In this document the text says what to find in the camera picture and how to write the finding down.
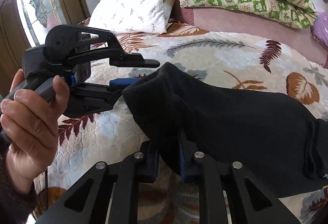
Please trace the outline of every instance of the brown sleeve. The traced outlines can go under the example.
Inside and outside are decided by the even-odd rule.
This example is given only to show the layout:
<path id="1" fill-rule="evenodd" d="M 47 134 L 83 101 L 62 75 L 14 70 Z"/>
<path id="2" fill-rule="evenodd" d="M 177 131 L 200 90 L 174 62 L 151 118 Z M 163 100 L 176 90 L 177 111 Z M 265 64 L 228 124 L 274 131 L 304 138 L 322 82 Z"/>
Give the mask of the brown sleeve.
<path id="1" fill-rule="evenodd" d="M 37 196 L 32 184 L 27 195 L 17 193 L 10 185 L 4 167 L 0 161 L 0 223 L 26 223 L 28 215 L 37 204 Z"/>

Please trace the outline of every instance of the person's arm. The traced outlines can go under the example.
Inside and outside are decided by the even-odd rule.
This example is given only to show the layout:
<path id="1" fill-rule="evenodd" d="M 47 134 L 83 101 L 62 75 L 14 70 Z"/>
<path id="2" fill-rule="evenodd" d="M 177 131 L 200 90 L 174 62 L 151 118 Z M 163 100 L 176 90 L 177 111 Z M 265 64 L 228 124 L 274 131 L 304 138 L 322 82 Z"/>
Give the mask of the person's arm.
<path id="1" fill-rule="evenodd" d="M 10 91 L 23 80 L 23 71 L 19 70 Z M 14 101 L 1 102 L 1 126 L 13 141 L 5 161 L 0 163 L 1 223 L 26 222 L 37 203 L 33 180 L 55 158 L 57 120 L 67 107 L 69 89 L 59 76 L 52 86 L 56 97 L 50 104 L 32 90 L 18 90 Z"/>

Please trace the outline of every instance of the pillow with leaf print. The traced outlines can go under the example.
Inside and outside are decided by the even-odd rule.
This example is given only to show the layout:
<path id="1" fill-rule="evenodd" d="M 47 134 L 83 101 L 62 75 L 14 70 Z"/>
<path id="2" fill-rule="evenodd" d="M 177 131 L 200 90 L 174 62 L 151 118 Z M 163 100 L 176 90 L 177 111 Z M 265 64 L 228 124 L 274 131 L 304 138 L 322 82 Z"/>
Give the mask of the pillow with leaf print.
<path id="1" fill-rule="evenodd" d="M 173 1 L 100 0 L 88 26 L 114 33 L 162 34 L 166 32 Z"/>

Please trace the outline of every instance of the triangular cutout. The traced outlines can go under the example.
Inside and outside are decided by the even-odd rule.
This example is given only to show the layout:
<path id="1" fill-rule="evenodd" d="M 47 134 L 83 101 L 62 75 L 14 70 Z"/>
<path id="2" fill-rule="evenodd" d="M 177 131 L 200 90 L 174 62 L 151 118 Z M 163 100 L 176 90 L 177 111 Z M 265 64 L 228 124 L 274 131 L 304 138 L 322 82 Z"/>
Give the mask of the triangular cutout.
<path id="1" fill-rule="evenodd" d="M 82 212 L 92 184 L 93 179 L 87 179 L 86 182 L 65 202 L 64 206 L 76 212 Z"/>
<path id="2" fill-rule="evenodd" d="M 271 207 L 271 201 L 261 192 L 255 184 L 248 178 L 245 179 L 245 185 L 251 199 L 253 209 L 261 211 L 267 207 Z"/>

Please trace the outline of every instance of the floral bedspread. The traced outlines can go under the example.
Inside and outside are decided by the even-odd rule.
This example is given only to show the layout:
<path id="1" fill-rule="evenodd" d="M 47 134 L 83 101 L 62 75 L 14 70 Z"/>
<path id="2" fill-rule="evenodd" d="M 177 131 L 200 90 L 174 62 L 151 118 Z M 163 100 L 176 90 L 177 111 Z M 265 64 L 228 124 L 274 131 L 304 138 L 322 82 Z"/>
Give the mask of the floral bedspread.
<path id="1" fill-rule="evenodd" d="M 165 34 L 121 34 L 118 39 L 125 51 L 138 51 L 161 64 L 170 62 L 210 85 L 286 93 L 316 118 L 328 119 L 328 70 L 285 44 L 181 23 L 171 24 Z M 140 78 L 155 70 L 112 67 L 103 59 L 91 64 L 88 82 L 108 84 L 112 79 Z M 74 119 L 60 117 L 58 152 L 48 169 L 50 205 L 96 162 L 122 161 L 145 140 L 123 98 L 112 111 Z M 40 197 L 35 214 L 39 216 L 45 210 L 44 175 L 35 180 L 35 186 Z M 328 201 L 327 188 L 281 201 L 302 223 L 311 223 Z M 156 183 L 140 184 L 138 223 L 198 222 L 197 186 L 184 184 L 160 161 Z"/>

